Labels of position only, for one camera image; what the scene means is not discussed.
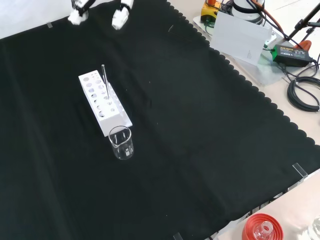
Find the white table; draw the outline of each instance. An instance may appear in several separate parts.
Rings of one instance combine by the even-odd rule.
[[[310,240],[306,232],[316,216],[320,215],[320,173],[279,197],[257,213],[274,217],[282,226],[284,240]],[[218,236],[219,240],[242,240],[247,219],[235,228]]]

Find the black tripod leg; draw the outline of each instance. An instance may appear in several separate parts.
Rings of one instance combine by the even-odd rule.
[[[305,19],[301,19],[296,25],[294,31],[289,35],[290,38],[293,38],[297,32],[301,29],[305,28],[308,25],[308,22],[320,11],[320,3],[305,17]]]

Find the white test tube rack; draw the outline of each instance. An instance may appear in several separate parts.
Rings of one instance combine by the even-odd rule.
[[[79,80],[105,137],[114,127],[132,126],[132,122],[109,82],[107,82],[109,86],[108,98],[106,85],[97,70],[79,76]]]

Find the black cloth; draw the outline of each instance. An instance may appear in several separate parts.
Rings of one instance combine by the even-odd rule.
[[[0,239],[203,240],[320,167],[319,147],[165,0],[119,2],[0,40]],[[114,157],[78,76],[133,127]]]

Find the electronic equipment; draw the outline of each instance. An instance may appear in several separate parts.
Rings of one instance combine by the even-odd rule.
[[[275,45],[271,55],[274,62],[287,67],[305,67],[313,61],[308,51],[290,46]]]

